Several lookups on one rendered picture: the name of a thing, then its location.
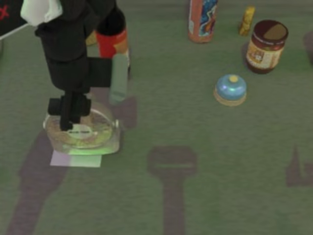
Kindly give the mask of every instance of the blue dome object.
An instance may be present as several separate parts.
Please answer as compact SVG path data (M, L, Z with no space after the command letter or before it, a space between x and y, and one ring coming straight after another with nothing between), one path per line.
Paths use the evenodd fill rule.
M227 74L216 85L218 95L226 100L238 100L246 94L246 82L240 76Z

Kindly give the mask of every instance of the green tabletop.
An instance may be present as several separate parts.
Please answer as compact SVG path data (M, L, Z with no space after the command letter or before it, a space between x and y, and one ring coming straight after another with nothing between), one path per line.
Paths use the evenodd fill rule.
M205 45L188 40L187 0L119 2L136 104L136 114L129 108L124 115L137 119L101 168L49 166L42 121L48 99L60 92L33 28L5 39L0 234L313 234L313 69L306 52L313 47L313 2L221 0L213 41ZM249 4L256 7L254 24L274 19L290 31L267 75L243 63L249 37L237 26ZM213 96L228 73L247 83L238 107Z

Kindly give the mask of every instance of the jar label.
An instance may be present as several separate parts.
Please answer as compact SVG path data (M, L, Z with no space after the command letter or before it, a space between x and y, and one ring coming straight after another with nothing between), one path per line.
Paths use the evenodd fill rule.
M272 69L278 64L283 49L276 51L263 50L250 40L246 59L255 68L262 70Z
M88 139L93 135L92 129L89 126L83 124L74 124L73 129L69 130L67 133L73 139L77 140Z

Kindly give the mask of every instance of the chocolate spread jar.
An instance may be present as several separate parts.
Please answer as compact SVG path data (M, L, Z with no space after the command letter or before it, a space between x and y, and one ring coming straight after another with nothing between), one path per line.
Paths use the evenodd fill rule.
M279 62L288 37L288 29L280 22L264 20L258 22L246 54L250 70L265 74L271 72Z

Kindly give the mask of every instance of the green surface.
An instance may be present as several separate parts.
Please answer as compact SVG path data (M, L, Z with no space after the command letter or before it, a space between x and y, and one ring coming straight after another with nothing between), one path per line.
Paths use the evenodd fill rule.
M287 188L285 182L295 144L301 163L313 162L313 69L302 43L313 30L313 2L254 2L254 23L272 18L290 30L283 57L268 75L243 65L241 47L249 38L237 34L237 24L253 1L222 0L214 40L196 45L187 38L188 1L120 0L132 47L137 127L101 168L68 170L33 235L162 234L162 185L147 172L148 152L159 145L187 145L198 155L198 173L184 185L186 234L313 234L313 188ZM247 82L241 106L228 108L213 97L226 73ZM42 130L48 99L58 94L33 29L6 39L0 61L0 234L18 201L18 171Z

